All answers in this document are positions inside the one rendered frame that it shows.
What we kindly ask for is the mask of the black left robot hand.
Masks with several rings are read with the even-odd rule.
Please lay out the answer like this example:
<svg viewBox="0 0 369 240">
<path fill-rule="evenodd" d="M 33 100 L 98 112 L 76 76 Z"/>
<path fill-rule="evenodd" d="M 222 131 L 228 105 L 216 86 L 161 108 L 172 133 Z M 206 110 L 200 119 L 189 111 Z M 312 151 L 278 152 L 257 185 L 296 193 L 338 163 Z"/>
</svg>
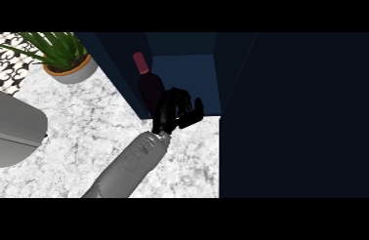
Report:
<svg viewBox="0 0 369 240">
<path fill-rule="evenodd" d="M 172 134 L 176 128 L 185 129 L 203 121 L 206 107 L 201 99 L 192 100 L 186 90 L 172 88 L 158 101 L 152 132 Z"/>
</svg>

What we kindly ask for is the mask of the dark red wine bottle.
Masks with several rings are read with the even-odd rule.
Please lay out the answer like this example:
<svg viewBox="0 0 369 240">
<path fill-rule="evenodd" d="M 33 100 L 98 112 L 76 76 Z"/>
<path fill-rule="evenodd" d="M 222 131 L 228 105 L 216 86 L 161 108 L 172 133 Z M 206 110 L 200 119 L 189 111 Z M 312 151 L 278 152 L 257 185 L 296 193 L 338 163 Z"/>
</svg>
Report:
<svg viewBox="0 0 369 240">
<path fill-rule="evenodd" d="M 135 64 L 139 69 L 139 91 L 148 106 L 148 110 L 152 118 L 157 118 L 160 108 L 163 105 L 163 96 L 166 93 L 161 78 L 151 71 L 147 58 L 142 52 L 136 52 L 133 55 Z"/>
</svg>

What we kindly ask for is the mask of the dark blue cabinet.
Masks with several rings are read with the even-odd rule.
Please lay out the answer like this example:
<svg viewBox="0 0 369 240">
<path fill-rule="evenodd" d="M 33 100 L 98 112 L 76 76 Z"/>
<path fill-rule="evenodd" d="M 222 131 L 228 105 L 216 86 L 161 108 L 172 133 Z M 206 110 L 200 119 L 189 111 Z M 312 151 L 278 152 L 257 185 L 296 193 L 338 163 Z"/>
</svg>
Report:
<svg viewBox="0 0 369 240">
<path fill-rule="evenodd" d="M 138 116 L 151 117 L 133 55 L 145 55 L 164 87 L 201 99 L 220 116 L 257 38 L 254 32 L 80 32 L 89 53 Z"/>
</svg>

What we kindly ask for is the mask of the dark blue cabinet door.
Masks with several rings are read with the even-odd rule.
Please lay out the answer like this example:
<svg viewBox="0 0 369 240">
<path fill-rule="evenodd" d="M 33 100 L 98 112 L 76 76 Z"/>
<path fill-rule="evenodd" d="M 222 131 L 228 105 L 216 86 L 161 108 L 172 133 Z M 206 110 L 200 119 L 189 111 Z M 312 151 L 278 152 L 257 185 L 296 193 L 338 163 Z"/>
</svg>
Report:
<svg viewBox="0 0 369 240">
<path fill-rule="evenodd" d="M 220 118 L 225 197 L 369 197 L 369 33 L 260 33 Z"/>
</svg>

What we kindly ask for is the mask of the grey orange-rimmed plant pot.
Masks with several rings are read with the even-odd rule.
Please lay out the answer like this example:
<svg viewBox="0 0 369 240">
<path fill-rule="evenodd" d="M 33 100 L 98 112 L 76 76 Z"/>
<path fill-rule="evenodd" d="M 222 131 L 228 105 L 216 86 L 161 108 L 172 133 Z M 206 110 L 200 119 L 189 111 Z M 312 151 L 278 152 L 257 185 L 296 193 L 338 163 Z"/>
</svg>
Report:
<svg viewBox="0 0 369 240">
<path fill-rule="evenodd" d="M 59 83 L 70 85 L 82 83 L 93 76 L 98 69 L 98 63 L 93 57 L 87 56 L 83 63 L 67 72 L 52 71 L 48 65 L 43 66 L 43 69 Z"/>
</svg>

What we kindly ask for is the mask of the green leafy plant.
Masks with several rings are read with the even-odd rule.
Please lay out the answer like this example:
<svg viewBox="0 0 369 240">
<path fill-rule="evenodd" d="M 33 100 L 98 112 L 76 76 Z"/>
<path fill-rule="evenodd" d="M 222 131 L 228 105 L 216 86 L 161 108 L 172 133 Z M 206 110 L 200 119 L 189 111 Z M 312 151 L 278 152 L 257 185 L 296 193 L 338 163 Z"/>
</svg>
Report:
<svg viewBox="0 0 369 240">
<path fill-rule="evenodd" d="M 0 44 L 0 47 L 36 59 L 37 64 L 43 64 L 52 73 L 59 74 L 80 69 L 92 59 L 73 32 L 20 32 L 20 35 L 36 46 L 40 54 L 8 44 Z"/>
</svg>

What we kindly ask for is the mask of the grey rounded appliance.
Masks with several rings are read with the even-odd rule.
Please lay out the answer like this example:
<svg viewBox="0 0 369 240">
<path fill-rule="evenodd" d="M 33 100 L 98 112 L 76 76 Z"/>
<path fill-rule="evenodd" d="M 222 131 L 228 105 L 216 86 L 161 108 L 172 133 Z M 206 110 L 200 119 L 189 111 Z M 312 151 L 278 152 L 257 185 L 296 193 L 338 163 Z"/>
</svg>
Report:
<svg viewBox="0 0 369 240">
<path fill-rule="evenodd" d="M 0 168 L 30 157 L 42 146 L 46 130 L 43 111 L 0 91 Z"/>
</svg>

